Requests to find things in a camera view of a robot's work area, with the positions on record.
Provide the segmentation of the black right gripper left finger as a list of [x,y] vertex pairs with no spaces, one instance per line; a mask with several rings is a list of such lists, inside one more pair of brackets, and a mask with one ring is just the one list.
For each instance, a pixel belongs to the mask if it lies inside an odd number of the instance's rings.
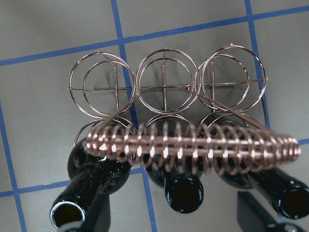
[[83,222],[75,221],[60,227],[61,232],[108,232],[111,225],[110,196],[99,193]]

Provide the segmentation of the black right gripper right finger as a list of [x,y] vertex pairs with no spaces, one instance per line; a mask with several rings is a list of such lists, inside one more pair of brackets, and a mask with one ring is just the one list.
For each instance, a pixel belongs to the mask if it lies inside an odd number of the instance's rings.
[[290,222],[277,222],[248,191],[237,193],[237,222],[242,232],[304,232]]

